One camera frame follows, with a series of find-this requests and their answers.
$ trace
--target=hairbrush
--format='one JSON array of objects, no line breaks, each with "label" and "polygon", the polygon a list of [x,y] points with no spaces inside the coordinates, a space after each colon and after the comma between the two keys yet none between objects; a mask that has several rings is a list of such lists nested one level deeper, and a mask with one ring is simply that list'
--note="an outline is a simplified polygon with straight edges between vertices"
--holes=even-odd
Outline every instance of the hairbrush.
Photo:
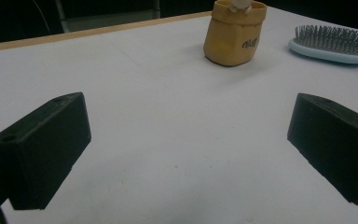
[{"label": "hairbrush", "polygon": [[313,58],[358,63],[358,31],[330,26],[298,26],[289,48]]}]

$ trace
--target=gray bristle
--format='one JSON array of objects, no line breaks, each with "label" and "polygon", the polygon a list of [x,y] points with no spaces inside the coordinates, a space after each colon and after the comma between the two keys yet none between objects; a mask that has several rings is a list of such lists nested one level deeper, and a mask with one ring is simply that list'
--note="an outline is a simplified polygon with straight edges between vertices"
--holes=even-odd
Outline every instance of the gray bristle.
[{"label": "gray bristle", "polygon": [[298,26],[295,42],[308,48],[358,55],[358,31],[347,28]]}]

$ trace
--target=wooden table edge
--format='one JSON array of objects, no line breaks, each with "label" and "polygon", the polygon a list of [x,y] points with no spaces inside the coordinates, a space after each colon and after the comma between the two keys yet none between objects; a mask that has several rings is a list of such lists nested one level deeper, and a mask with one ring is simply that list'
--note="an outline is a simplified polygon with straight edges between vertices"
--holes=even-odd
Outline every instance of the wooden table edge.
[{"label": "wooden table edge", "polygon": [[75,39],[75,38],[89,36],[89,35],[101,35],[101,34],[111,33],[115,31],[129,30],[133,28],[157,25],[157,24],[162,24],[172,21],[189,20],[189,19],[210,16],[210,15],[211,15],[211,11],[206,11],[206,12],[186,14],[182,16],[168,17],[168,18],[156,19],[150,21],[137,21],[133,23],[126,23],[126,24],[96,28],[96,29],[72,32],[66,34],[47,35],[47,36],[41,36],[36,38],[15,40],[15,41],[0,43],[0,49],[14,49],[14,48],[21,48],[26,46],[38,45],[38,44],[46,44],[46,43],[67,40],[67,39]]}]

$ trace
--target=yellow sack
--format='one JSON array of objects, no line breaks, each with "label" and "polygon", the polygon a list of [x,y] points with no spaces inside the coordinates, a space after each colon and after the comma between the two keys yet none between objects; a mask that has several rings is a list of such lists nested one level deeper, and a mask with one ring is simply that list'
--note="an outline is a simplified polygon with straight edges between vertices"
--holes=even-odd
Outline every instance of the yellow sack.
[{"label": "yellow sack", "polygon": [[235,66],[254,57],[267,6],[254,1],[248,14],[243,10],[232,12],[229,6],[229,0],[214,2],[203,49],[212,62]]}]

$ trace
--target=table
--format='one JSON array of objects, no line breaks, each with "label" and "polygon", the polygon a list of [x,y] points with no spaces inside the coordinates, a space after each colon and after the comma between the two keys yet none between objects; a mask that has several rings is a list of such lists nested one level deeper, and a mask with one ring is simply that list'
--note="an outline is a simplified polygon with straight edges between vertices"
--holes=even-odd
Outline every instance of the table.
[{"label": "table", "polygon": [[327,23],[270,7],[255,57],[222,67],[202,52],[209,13],[190,18],[0,45],[0,131],[82,91],[92,132],[47,209],[5,202],[9,223],[358,223],[286,140],[299,92],[358,112],[358,65],[287,47]]}]

